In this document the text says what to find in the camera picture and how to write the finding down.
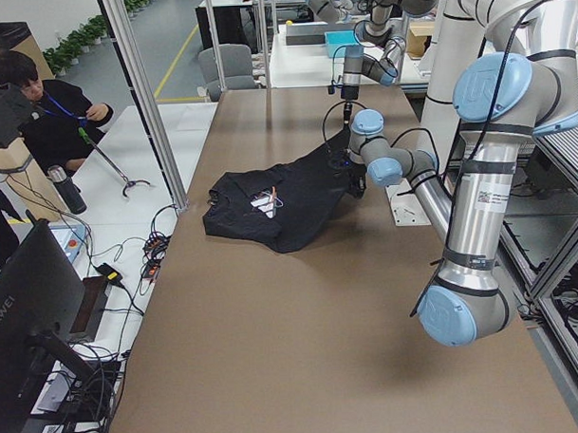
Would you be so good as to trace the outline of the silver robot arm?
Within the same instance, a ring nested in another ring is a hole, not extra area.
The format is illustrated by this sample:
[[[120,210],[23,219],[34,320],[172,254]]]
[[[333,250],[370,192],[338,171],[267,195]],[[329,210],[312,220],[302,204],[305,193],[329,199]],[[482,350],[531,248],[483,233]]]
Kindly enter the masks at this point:
[[[373,0],[363,38],[382,39],[386,10],[423,15],[438,0]],[[467,346],[510,323],[510,294],[494,278],[495,256],[520,146],[578,125],[578,0],[446,0],[429,88],[465,143],[453,192],[438,153],[389,144],[382,115],[360,111],[350,152],[381,186],[408,181],[445,241],[441,260],[413,308],[446,346]]]
[[[358,100],[363,77],[379,85],[394,84],[401,71],[407,29],[403,20],[391,16],[394,7],[404,16],[421,17],[438,0],[306,0],[314,15],[326,23],[351,23],[353,36],[334,51],[343,56],[342,75],[333,77],[330,94],[341,92],[345,122],[350,122],[352,104]]]

